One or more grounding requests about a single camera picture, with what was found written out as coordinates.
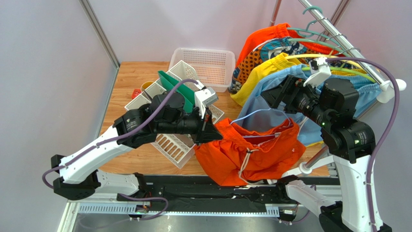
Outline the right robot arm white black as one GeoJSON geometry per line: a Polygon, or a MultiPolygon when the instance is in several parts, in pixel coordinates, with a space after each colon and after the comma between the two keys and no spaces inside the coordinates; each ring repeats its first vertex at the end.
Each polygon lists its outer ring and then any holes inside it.
{"type": "Polygon", "coordinates": [[[340,201],[307,186],[294,174],[276,182],[276,196],[296,201],[315,214],[325,232],[390,232],[376,209],[368,164],[376,148],[372,128],[354,117],[359,93],[349,80],[329,78],[320,93],[307,81],[288,75],[277,87],[262,92],[271,108],[284,103],[289,114],[302,113],[321,128],[339,174],[340,201]]]}

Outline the orange shorts front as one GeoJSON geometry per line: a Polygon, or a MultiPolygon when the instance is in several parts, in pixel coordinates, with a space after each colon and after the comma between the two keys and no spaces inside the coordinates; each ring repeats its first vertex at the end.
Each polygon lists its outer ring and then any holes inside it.
{"type": "Polygon", "coordinates": [[[194,151],[204,172],[220,186],[280,179],[306,150],[291,118],[264,132],[246,130],[228,118],[215,126],[223,139],[197,145],[194,151]]]}

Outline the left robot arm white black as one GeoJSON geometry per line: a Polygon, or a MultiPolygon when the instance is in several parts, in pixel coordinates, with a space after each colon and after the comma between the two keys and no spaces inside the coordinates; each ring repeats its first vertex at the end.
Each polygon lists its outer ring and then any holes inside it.
{"type": "Polygon", "coordinates": [[[159,134],[190,135],[197,145],[223,138],[212,122],[209,109],[202,113],[195,106],[186,113],[184,105],[185,98],[178,92],[156,95],[150,103],[116,119],[90,147],[70,156],[53,156],[52,169],[59,174],[53,181],[53,192],[73,201],[95,193],[115,193],[123,201],[148,197],[149,190],[142,174],[112,174],[102,171],[101,166],[119,155],[155,142],[159,134]]]}

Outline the light blue wire hanger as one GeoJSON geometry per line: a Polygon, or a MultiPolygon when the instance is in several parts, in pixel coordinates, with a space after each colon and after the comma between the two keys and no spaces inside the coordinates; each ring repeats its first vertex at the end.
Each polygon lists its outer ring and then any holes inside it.
{"type": "Polygon", "coordinates": [[[225,139],[271,137],[294,126],[294,121],[279,109],[242,109],[237,119],[221,126],[225,139]]]}

